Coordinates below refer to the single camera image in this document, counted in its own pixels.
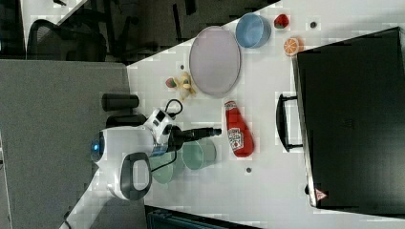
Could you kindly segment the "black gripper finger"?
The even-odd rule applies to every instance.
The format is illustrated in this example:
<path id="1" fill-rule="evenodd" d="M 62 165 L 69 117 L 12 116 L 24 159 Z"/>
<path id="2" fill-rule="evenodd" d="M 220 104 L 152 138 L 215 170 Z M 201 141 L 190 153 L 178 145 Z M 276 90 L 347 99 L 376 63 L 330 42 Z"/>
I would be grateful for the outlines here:
<path id="1" fill-rule="evenodd" d="M 218 128 L 199 128 L 192 130 L 194 137 L 211 137 L 215 135 L 221 135 L 222 130 Z"/>

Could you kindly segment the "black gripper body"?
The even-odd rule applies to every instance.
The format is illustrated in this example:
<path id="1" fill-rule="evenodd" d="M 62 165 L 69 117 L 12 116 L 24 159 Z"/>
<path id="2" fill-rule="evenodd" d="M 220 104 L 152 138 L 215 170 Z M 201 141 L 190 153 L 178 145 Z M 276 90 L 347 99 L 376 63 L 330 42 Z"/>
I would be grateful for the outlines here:
<path id="1" fill-rule="evenodd" d="M 194 141 L 190 131 L 182 131 L 178 126 L 173 126 L 168 138 L 168 152 L 178 151 L 184 142 Z"/>

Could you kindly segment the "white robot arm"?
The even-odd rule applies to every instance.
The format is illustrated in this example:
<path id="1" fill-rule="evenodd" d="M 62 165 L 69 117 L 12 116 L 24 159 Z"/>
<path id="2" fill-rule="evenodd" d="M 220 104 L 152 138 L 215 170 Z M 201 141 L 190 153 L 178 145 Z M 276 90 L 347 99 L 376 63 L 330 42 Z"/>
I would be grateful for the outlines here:
<path id="1" fill-rule="evenodd" d="M 221 133 L 212 127 L 183 131 L 175 125 L 160 132 L 145 126 L 100 131 L 98 143 L 92 147 L 97 170 L 75 207 L 65 214 L 59 229 L 90 229 L 112 198 L 142 199 L 152 184 L 149 158 L 153 154 L 177 152 L 185 142 Z"/>

